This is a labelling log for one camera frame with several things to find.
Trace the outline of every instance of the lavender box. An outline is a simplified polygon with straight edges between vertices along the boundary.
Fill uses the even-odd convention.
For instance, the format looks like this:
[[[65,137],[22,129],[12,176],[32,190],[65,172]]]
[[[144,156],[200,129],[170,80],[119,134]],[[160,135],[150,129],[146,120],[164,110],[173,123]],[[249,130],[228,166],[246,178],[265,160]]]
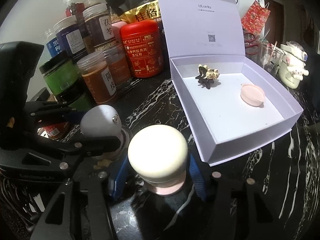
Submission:
[[[203,162],[214,166],[288,133],[303,109],[276,79],[245,57],[234,0],[159,0],[172,82]],[[218,69],[207,90],[197,80],[199,64]],[[261,87],[263,107],[247,105],[241,84]]]

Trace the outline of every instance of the red plastic container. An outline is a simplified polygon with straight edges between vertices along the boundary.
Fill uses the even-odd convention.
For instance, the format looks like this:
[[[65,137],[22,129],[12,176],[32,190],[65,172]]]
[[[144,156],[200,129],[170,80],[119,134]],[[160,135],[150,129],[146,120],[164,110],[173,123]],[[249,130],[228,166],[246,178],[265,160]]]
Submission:
[[[160,33],[156,21],[144,20],[122,26],[120,36],[133,77],[148,78],[162,71]]]

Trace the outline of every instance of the marble surface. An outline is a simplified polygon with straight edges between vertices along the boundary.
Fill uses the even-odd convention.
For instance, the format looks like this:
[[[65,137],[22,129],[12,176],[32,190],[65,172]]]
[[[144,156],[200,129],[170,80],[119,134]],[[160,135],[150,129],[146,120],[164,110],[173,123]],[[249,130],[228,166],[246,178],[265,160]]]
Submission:
[[[290,92],[304,109],[292,131],[214,169],[230,179],[254,178],[273,203],[289,239],[296,240],[305,233],[318,211],[320,157],[318,117],[313,106],[300,90]],[[167,124],[181,131],[189,153],[197,154],[169,70],[153,78],[133,80],[114,107],[133,134],[148,125]],[[74,140],[79,133],[79,127],[75,127],[66,140]],[[230,213],[233,215],[235,211],[233,202]],[[176,234],[185,239],[209,239],[212,234],[212,203],[204,203],[196,196],[189,176],[180,192],[161,197],[148,192],[142,179],[133,175],[123,196],[110,204],[110,212],[119,240],[169,239]],[[84,235],[85,239],[90,238],[88,233]]]

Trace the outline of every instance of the red gift bag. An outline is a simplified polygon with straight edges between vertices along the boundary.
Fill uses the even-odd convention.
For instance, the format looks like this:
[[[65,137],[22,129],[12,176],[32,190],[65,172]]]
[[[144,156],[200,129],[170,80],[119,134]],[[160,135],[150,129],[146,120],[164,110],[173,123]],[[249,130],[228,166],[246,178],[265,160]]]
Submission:
[[[241,19],[242,28],[255,35],[259,35],[268,20],[269,14],[268,5],[266,8],[262,8],[257,1],[254,1]]]

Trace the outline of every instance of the red lid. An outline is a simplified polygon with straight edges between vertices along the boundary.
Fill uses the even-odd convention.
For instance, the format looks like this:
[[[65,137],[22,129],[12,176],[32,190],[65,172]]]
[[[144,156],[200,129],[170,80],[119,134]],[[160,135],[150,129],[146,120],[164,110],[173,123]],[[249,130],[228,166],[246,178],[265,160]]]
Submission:
[[[159,31],[158,24],[155,20],[144,20],[142,22],[130,23],[120,28],[120,35],[127,36],[145,32]]]

